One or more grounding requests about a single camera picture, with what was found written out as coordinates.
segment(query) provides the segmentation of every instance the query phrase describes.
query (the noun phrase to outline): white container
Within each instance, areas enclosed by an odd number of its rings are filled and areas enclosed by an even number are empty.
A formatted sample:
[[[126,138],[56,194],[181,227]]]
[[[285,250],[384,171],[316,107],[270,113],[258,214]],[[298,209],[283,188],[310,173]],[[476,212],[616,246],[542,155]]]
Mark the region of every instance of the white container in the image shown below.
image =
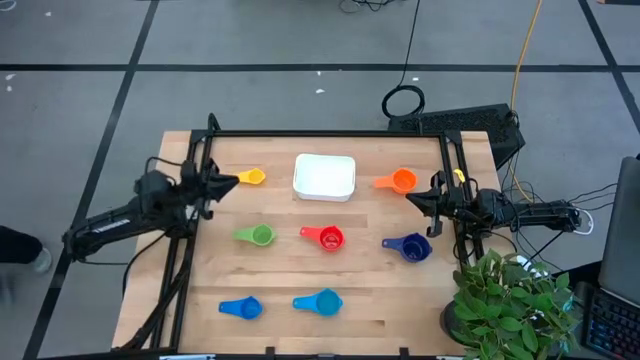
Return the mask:
[[[300,154],[293,190],[303,200],[345,202],[356,189],[356,162],[348,156]]]

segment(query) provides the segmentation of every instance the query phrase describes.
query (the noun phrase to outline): green measuring cup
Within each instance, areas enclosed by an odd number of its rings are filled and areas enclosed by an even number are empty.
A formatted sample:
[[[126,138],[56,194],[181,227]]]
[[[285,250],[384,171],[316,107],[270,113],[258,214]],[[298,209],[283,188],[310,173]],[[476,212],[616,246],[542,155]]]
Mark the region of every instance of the green measuring cup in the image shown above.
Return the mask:
[[[244,240],[254,243],[258,246],[267,246],[271,244],[276,237],[276,232],[266,224],[244,228],[233,232],[233,238],[236,240]]]

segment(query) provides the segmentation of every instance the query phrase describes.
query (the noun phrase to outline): wooden tabletop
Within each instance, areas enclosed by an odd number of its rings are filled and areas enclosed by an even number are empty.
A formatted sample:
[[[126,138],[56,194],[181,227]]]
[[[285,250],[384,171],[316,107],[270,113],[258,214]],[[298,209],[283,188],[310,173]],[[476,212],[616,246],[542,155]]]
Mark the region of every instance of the wooden tabletop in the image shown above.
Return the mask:
[[[166,132],[160,157],[181,162],[189,132]],[[486,133],[463,133],[469,174],[481,187],[498,188]],[[346,203],[305,201],[292,189],[295,158],[300,153],[351,156],[356,161],[356,191]],[[455,159],[451,148],[452,159]],[[458,267],[454,234],[444,220],[443,234],[429,239],[433,253],[407,263],[383,249],[383,238],[424,234],[424,218],[403,196],[373,188],[376,177],[398,167],[419,177],[415,191],[426,191],[441,170],[437,139],[426,138],[215,138],[211,156],[222,173],[258,167],[267,174],[258,186],[240,184],[212,205],[213,220],[199,223],[194,264],[180,341],[181,352],[263,354],[336,353],[393,355],[408,347],[412,355],[462,354],[460,345],[439,327],[439,316],[457,288],[451,273]],[[178,178],[178,169],[158,168]],[[266,223],[277,237],[267,247],[232,239],[235,229]],[[327,253],[301,238],[301,226],[337,225],[345,245]],[[138,250],[157,237],[138,239]],[[499,237],[485,240],[510,252]],[[126,342],[155,306],[168,240],[142,255],[131,269],[113,345]],[[294,310],[292,299],[334,289],[344,306],[334,317]],[[254,296],[263,306],[253,321],[218,312],[220,301]],[[165,328],[173,319],[168,311]],[[164,331],[163,344],[168,344]]]

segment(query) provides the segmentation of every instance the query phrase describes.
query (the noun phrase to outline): keyboard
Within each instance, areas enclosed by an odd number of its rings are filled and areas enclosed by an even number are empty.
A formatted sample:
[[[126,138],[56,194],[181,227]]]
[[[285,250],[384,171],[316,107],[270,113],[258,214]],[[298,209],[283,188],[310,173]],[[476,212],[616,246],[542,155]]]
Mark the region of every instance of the keyboard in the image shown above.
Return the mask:
[[[640,360],[640,309],[596,290],[583,344],[611,359]]]

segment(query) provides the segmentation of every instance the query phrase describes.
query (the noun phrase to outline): black metal frame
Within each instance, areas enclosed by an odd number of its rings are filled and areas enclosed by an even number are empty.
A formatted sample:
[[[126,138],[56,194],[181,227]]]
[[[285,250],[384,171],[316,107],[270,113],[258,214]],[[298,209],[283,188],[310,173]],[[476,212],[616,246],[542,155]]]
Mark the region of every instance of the black metal frame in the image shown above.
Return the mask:
[[[462,144],[462,135],[460,131],[444,131],[444,132],[391,132],[387,130],[377,131],[361,131],[361,130],[345,130],[345,131],[325,131],[325,130],[222,130],[213,114],[209,115],[207,130],[192,130],[189,139],[189,148],[187,150],[187,160],[195,160],[196,150],[200,143],[203,143],[203,152],[201,159],[202,166],[208,160],[211,154],[213,140],[216,137],[400,137],[400,138],[437,138],[440,145],[441,159],[444,171],[447,174],[447,188],[455,186],[453,169],[451,164],[451,156],[449,154],[449,143],[453,144],[456,152],[458,168],[464,174],[468,174],[467,163],[464,155]],[[472,198],[472,190],[469,182],[462,183],[463,191],[466,198]],[[180,344],[180,335],[182,333],[182,323],[184,319],[184,311],[186,307],[187,292],[189,289],[189,278],[191,275],[191,265],[193,263],[193,255],[195,251],[195,242],[197,236],[198,219],[193,222],[192,235],[187,237],[186,247],[182,264],[173,276],[176,260],[178,255],[178,245],[180,238],[171,238],[169,243],[169,251],[162,277],[162,285],[159,298],[162,299],[153,309],[144,325],[136,333],[136,335],[125,345],[114,348],[109,353],[96,353],[85,355],[63,356],[48,359],[57,360],[105,360],[105,359],[158,359],[159,356],[178,355],[178,347]],[[468,264],[470,254],[466,249],[467,232],[463,223],[454,221],[454,231],[456,237],[456,248],[460,264]],[[478,239],[473,243],[473,254],[479,259],[483,254],[482,242]],[[175,317],[171,327],[171,336],[168,347],[160,347],[162,332],[164,327],[164,314],[169,307],[173,298],[177,295]],[[145,342],[149,339],[149,348],[142,349]],[[313,355],[276,355],[273,347],[267,347],[265,354],[216,354],[216,359],[310,359]],[[436,356],[412,356],[409,355],[407,348],[399,348],[399,355],[316,355],[318,359],[378,359],[378,360],[435,360]]]

